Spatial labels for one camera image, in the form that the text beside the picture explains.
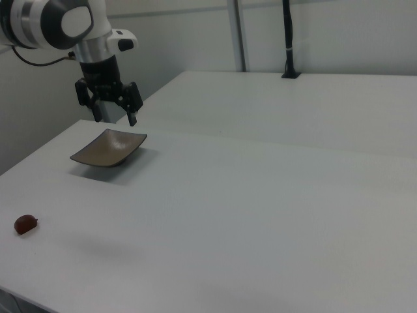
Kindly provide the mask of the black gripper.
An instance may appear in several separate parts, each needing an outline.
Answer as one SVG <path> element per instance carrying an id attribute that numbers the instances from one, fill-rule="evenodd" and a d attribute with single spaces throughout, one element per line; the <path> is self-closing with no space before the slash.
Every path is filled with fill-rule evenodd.
<path id="1" fill-rule="evenodd" d="M 90 109 L 98 123 L 102 120 L 98 101 L 117 102 L 126 112 L 129 125 L 135 126 L 136 113 L 143 106 L 143 100 L 135 82 L 121 82 L 117 58 L 112 56 L 97 63 L 80 63 L 80 66 L 83 77 L 75 83 L 79 105 Z"/>

